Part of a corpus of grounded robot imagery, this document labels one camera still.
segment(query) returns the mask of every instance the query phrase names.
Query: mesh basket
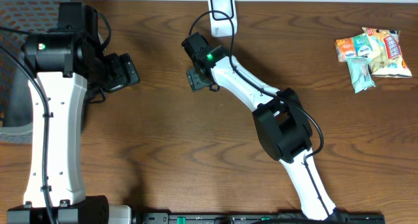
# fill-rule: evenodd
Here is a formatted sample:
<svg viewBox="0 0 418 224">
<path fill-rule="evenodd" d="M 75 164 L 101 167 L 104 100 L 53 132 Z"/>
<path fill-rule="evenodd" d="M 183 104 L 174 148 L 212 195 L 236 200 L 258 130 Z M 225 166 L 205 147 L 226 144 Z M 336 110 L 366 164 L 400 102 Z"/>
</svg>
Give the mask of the mesh basket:
<svg viewBox="0 0 418 224">
<path fill-rule="evenodd" d="M 0 26 L 43 32 L 57 27 L 60 2 L 71 0 L 0 0 Z M 26 35 L 0 31 L 0 44 L 22 63 Z M 27 78 L 0 52 L 0 141 L 32 142 L 32 104 Z"/>
</svg>

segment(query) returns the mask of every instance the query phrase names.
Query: wood grain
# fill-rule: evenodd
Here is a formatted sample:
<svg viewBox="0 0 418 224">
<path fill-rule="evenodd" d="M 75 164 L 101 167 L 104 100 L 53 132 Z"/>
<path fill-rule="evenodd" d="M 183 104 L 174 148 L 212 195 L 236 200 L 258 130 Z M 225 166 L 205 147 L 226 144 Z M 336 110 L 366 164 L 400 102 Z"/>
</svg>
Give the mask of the wood grain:
<svg viewBox="0 0 418 224">
<path fill-rule="evenodd" d="M 87 3 L 112 26 L 107 52 L 129 52 L 142 80 L 88 110 L 88 195 L 172 212 L 300 208 L 285 169 L 260 146 L 249 110 L 226 90 L 190 90 L 191 62 L 180 44 L 206 3 Z M 376 88 L 354 94 L 334 40 L 362 26 L 401 30 L 402 53 L 418 76 L 418 5 L 237 3 L 237 12 L 235 56 L 266 83 L 293 88 L 320 124 L 325 149 L 315 162 L 337 207 L 416 223 L 418 78 L 374 78 Z M 229 38 L 211 38 L 207 17 L 196 30 L 212 46 L 229 46 Z M 0 143 L 0 223 L 22 201 L 30 162 L 30 145 Z"/>
</svg>

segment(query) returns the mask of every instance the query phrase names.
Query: snack wrapper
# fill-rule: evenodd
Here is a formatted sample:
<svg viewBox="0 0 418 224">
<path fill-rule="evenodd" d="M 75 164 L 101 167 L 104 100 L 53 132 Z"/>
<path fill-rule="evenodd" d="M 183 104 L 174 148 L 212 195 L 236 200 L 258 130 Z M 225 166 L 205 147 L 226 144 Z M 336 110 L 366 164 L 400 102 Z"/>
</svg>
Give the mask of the snack wrapper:
<svg viewBox="0 0 418 224">
<path fill-rule="evenodd" d="M 367 55 L 372 59 L 370 69 L 373 76 L 412 77 L 400 50 L 399 32 L 382 29 L 363 28 L 372 51 Z"/>
<path fill-rule="evenodd" d="M 335 49 L 337 50 L 339 62 L 346 61 L 346 58 L 348 57 L 357 56 L 355 49 L 354 49 L 353 40 L 351 38 L 336 40 Z"/>
<path fill-rule="evenodd" d="M 357 35 L 352 39 L 354 49 L 358 57 L 367 57 L 370 53 L 372 53 L 373 48 L 366 34 Z"/>
<path fill-rule="evenodd" d="M 350 72 L 351 84 L 354 92 L 358 93 L 369 87 L 376 87 L 370 73 L 368 72 L 368 63 L 371 59 L 367 57 L 351 57 L 346 59 L 348 71 Z"/>
</svg>

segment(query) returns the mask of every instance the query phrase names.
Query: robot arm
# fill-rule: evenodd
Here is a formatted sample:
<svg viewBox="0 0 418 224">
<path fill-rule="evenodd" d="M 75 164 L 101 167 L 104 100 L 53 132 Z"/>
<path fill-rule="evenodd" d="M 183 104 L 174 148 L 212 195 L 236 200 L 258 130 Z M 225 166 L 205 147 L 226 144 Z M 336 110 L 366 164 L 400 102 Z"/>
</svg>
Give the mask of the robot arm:
<svg viewBox="0 0 418 224">
<path fill-rule="evenodd" d="M 281 102 L 268 95 L 263 95 L 239 77 L 231 67 L 228 57 L 229 52 L 223 47 L 219 46 L 212 49 L 198 33 L 186 38 L 182 46 L 195 66 L 193 70 L 187 71 L 192 89 L 197 91 L 205 86 L 212 87 L 213 84 L 217 84 L 238 97 L 253 112 L 261 145 L 269 156 L 280 161 L 288 172 L 299 195 L 302 211 L 306 217 L 317 220 L 328 218 L 325 209 L 331 215 L 336 206 L 325 191 L 313 158 L 307 158 L 306 162 L 325 207 L 319 200 L 304 165 L 304 157 L 312 152 L 312 144 L 309 139 L 312 130 L 306 117 L 292 109 L 291 106 L 282 107 Z M 287 89 L 280 92 L 278 89 L 268 86 L 245 70 L 235 57 L 232 59 L 236 69 L 253 84 L 263 88 L 266 92 L 277 94 L 300 105 L 294 91 Z M 284 113 L 287 113 L 288 117 L 277 122 L 275 117 Z"/>
<path fill-rule="evenodd" d="M 7 223 L 49 223 L 50 208 L 59 223 L 117 223 L 132 220 L 128 206 L 109 206 L 105 196 L 87 197 L 80 164 L 82 109 L 98 94 L 138 83 L 129 54 L 103 55 L 97 11 L 83 3 L 61 3 L 58 28 L 30 34 L 22 56 L 47 98 L 47 180 L 50 207 L 42 190 L 44 108 L 29 83 L 33 105 L 33 147 L 24 205 L 8 211 Z"/>
</svg>

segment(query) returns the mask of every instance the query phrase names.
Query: green led light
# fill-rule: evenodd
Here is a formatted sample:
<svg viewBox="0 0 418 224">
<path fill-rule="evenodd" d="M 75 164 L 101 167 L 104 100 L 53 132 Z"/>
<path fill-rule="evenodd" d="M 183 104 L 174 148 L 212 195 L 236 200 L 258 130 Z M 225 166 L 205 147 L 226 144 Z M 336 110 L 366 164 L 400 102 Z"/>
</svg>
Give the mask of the green led light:
<svg viewBox="0 0 418 224">
<path fill-rule="evenodd" d="M 39 49 L 39 50 L 45 50 L 45 49 L 46 49 L 46 45 L 45 45 L 45 44 L 43 44 L 43 43 L 39 43 L 39 44 L 38 44 L 38 49 Z"/>
</svg>

